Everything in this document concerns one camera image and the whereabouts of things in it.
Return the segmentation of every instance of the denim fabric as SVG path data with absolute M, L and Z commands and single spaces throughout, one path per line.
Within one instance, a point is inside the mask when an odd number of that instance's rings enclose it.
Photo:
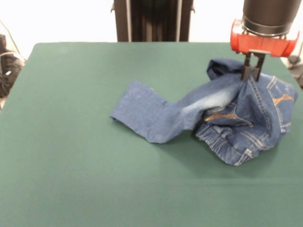
M 166 143 L 184 130 L 197 129 L 195 136 L 222 161 L 241 165 L 290 131 L 298 97 L 291 85 L 275 76 L 262 73 L 259 82 L 243 82 L 242 68 L 239 61 L 211 60 L 211 81 L 176 103 L 134 81 L 110 116 L 150 143 Z

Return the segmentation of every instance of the blue denim jeans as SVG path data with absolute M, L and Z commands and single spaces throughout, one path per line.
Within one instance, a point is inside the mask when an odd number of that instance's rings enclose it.
M 241 80 L 243 64 L 213 59 L 203 84 L 176 103 L 133 81 L 111 113 L 150 143 L 166 143 L 184 130 L 208 144 L 225 163 L 241 165 L 269 150 L 290 131 L 295 89 L 262 73 Z

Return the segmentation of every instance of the jeans waistband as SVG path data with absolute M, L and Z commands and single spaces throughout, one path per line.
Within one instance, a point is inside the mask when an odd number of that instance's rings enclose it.
M 229 165 L 239 166 L 253 158 L 249 149 L 244 151 L 237 150 L 222 134 L 218 133 L 207 123 L 201 125 L 196 137 L 199 140 L 203 140 L 223 162 Z

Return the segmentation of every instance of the black cable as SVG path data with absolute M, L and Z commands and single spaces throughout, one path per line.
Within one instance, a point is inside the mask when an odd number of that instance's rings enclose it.
M 290 60 L 288 58 L 288 62 L 291 63 L 291 65 L 292 65 L 291 67 L 289 67 L 290 70 L 292 70 L 294 68 L 294 66 L 300 62 L 302 49 L 303 49 L 303 41 L 301 41 L 301 47 L 300 47 L 299 53 L 296 56 L 296 60 L 292 63 L 292 62 L 290 62 Z
M 4 25 L 4 23 L 1 21 L 1 19 L 0 19 L 0 24 L 2 24 L 2 26 L 4 27 L 4 29 L 8 32 L 9 37 L 10 37 L 10 39 L 12 40 L 12 42 L 13 42 L 13 44 L 14 44 L 16 50 L 17 50 L 17 52 L 20 54 L 20 51 L 19 51 L 19 49 L 18 49 L 18 47 L 17 47 L 17 45 L 16 45 L 16 43 L 15 43 L 15 41 L 14 41 L 14 39 L 13 39 L 11 33 L 10 33 L 10 31 L 9 31 L 8 28 Z

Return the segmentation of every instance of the jeans back pocket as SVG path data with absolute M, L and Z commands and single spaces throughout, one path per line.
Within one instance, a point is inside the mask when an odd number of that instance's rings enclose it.
M 289 132 L 297 96 L 294 87 L 274 76 L 267 89 L 279 118 L 281 133 Z

